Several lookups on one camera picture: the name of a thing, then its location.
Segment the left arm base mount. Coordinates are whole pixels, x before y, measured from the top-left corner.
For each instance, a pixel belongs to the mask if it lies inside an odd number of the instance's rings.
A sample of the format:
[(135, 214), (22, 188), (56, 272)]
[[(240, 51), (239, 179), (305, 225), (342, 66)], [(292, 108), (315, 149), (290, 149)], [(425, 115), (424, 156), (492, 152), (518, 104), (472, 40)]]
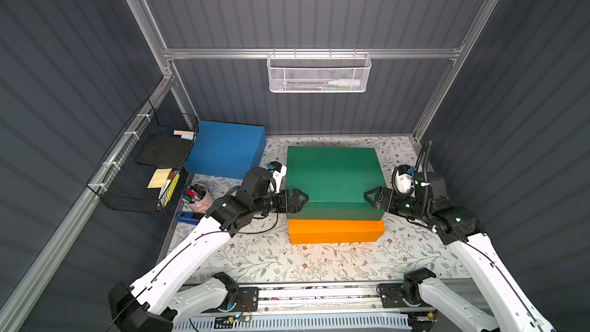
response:
[(258, 310), (260, 300), (259, 287), (239, 287), (228, 292), (226, 299), (218, 307), (219, 312), (254, 312)]

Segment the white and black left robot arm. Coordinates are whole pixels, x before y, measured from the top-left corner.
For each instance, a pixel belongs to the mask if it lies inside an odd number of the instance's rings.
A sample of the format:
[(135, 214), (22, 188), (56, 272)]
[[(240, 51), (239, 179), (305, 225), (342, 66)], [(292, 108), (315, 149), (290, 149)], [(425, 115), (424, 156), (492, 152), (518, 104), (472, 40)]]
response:
[(214, 200), (194, 230), (161, 262), (131, 285), (116, 284), (108, 294), (110, 325), (120, 331), (171, 331), (208, 310), (230, 311), (238, 300), (238, 283), (224, 272), (196, 287), (184, 282), (217, 250), (256, 217), (296, 214), (309, 201), (298, 188), (282, 189), (287, 167), (273, 161), (255, 167), (241, 185)]

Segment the green shoebox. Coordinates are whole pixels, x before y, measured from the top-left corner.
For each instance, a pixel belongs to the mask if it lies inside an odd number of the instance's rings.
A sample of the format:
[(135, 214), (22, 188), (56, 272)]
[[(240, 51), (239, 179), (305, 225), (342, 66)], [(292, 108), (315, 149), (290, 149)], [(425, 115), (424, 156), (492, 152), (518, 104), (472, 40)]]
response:
[(364, 193), (386, 185), (373, 148), (290, 146), (286, 189), (298, 189), (309, 201), (290, 220), (380, 221)]

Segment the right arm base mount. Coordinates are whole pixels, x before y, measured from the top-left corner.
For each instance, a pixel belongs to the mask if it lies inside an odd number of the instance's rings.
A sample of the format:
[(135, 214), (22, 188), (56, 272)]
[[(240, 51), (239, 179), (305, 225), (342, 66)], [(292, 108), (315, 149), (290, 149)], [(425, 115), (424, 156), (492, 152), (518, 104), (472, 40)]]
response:
[(409, 283), (378, 284), (376, 292), (383, 308), (414, 307), (413, 289)]

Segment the orange shoebox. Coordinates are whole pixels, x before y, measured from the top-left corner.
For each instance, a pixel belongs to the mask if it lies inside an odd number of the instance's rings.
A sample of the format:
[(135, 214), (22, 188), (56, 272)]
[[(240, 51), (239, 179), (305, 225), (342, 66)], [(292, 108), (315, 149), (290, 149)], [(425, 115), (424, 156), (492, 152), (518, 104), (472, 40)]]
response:
[(385, 230), (382, 221), (288, 221), (291, 244), (372, 243), (376, 242)]

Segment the blue shoebox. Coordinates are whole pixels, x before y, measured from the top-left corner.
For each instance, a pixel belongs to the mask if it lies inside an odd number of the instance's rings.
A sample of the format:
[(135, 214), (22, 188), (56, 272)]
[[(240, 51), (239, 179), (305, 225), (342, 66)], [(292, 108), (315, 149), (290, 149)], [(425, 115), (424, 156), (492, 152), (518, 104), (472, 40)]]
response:
[(266, 142), (263, 126), (200, 121), (184, 168), (195, 175), (242, 179), (260, 165)]

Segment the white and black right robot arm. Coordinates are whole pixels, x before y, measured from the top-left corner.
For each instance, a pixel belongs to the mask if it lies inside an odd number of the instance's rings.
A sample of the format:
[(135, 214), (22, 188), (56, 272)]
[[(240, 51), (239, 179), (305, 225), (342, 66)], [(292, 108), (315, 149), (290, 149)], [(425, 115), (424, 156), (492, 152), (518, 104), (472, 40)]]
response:
[(437, 235), (468, 270), (491, 311), (473, 306), (425, 267), (405, 274), (403, 301), (410, 307), (434, 307), (462, 331), (553, 331), (552, 323), (527, 298), (472, 213), (450, 206), (433, 212), (433, 202), (380, 187), (374, 205)]

